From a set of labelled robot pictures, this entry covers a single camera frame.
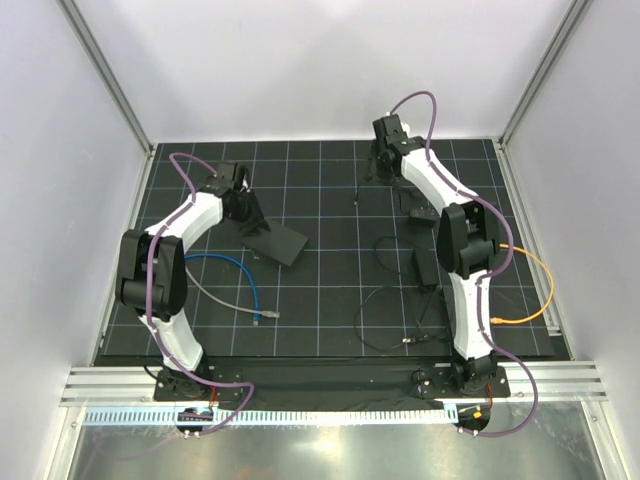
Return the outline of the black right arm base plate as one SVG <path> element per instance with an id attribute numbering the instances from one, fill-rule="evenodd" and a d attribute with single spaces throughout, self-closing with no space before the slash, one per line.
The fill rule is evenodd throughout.
<path id="1" fill-rule="evenodd" d="M 505 371 L 495 376 L 466 380 L 461 370 L 450 364 L 422 366 L 410 375 L 412 393 L 422 399 L 480 398 L 491 394 L 493 398 L 508 398 L 511 389 Z"/>

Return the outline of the black network switch box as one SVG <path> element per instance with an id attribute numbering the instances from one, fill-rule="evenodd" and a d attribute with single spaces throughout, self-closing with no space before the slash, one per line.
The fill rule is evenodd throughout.
<path id="1" fill-rule="evenodd" d="M 241 235 L 243 244 L 251 250 L 291 267 L 300 256 L 309 238 L 271 219 Z"/>

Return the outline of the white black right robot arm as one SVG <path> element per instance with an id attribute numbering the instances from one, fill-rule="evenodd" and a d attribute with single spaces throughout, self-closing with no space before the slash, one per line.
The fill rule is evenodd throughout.
<path id="1" fill-rule="evenodd" d="M 498 372 L 488 307 L 490 273 L 500 250 L 498 219 L 446 169 L 425 139 L 408 133 L 398 115 L 376 119 L 372 127 L 374 178 L 409 182 L 439 215 L 436 258 L 449 276 L 453 300 L 452 388 L 463 396 L 487 395 Z"/>

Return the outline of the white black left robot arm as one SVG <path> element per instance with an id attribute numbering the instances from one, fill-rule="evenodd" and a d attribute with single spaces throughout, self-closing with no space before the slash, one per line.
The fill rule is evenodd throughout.
<path id="1" fill-rule="evenodd" d="M 209 229 L 231 220 L 251 227 L 264 216 L 251 190 L 189 195 L 166 218 L 146 230 L 130 229 L 120 242 L 116 300 L 132 308 L 149 330 L 164 365 L 180 372 L 177 389 L 190 400 L 208 395 L 212 377 L 206 353 L 185 312 L 186 253 Z"/>

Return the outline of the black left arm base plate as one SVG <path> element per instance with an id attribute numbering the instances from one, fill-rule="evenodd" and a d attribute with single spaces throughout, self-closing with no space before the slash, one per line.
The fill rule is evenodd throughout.
<path id="1" fill-rule="evenodd" d="M 167 368 L 157 373 L 147 370 L 155 381 L 153 399 L 158 402 L 170 401 L 220 401 L 239 402 L 246 395 L 243 387 L 220 388 L 203 385 L 193 379 Z"/>

